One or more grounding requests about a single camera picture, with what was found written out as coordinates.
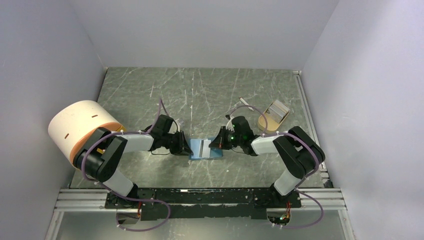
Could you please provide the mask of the blue card holder wallet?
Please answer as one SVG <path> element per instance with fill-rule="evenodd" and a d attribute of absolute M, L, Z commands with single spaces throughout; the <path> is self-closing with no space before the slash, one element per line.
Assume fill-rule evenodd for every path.
<path fill-rule="evenodd" d="M 223 157 L 223 151 L 219 148 L 210 148 L 209 144 L 214 140 L 209 138 L 191 138 L 188 142 L 192 154 L 188 157 L 189 160 L 209 160 Z"/>

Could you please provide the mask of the white card with magnetic stripe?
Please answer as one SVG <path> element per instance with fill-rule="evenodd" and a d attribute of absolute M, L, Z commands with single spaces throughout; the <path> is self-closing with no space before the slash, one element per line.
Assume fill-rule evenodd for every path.
<path fill-rule="evenodd" d="M 199 157 L 202 159 L 208 159 L 210 158 L 211 154 L 211 148 L 209 147 L 211 143 L 210 139 L 203 139 L 200 142 L 200 148 L 199 148 Z"/>

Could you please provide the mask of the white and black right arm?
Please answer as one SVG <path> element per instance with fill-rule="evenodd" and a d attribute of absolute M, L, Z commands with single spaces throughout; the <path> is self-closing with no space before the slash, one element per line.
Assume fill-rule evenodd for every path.
<path fill-rule="evenodd" d="M 269 199 L 275 207 L 287 203 L 289 193 L 315 173 L 326 159 L 324 151 L 300 126 L 288 132 L 259 135 L 243 116 L 233 118 L 231 125 L 230 129 L 222 126 L 209 147 L 220 150 L 240 147 L 249 156 L 279 154 L 285 170 L 270 187 L 273 191 Z"/>

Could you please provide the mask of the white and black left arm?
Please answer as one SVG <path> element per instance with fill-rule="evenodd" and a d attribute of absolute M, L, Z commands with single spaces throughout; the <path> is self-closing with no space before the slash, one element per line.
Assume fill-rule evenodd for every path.
<path fill-rule="evenodd" d="M 172 131 L 176 121 L 164 114 L 144 130 L 117 132 L 98 127 L 77 151 L 71 163 L 74 167 L 118 194 L 118 201 L 126 208 L 134 207 L 139 200 L 138 186 L 125 177 L 118 165 L 124 153 L 159 148 L 175 156 L 189 156 L 193 152 L 182 130 Z"/>

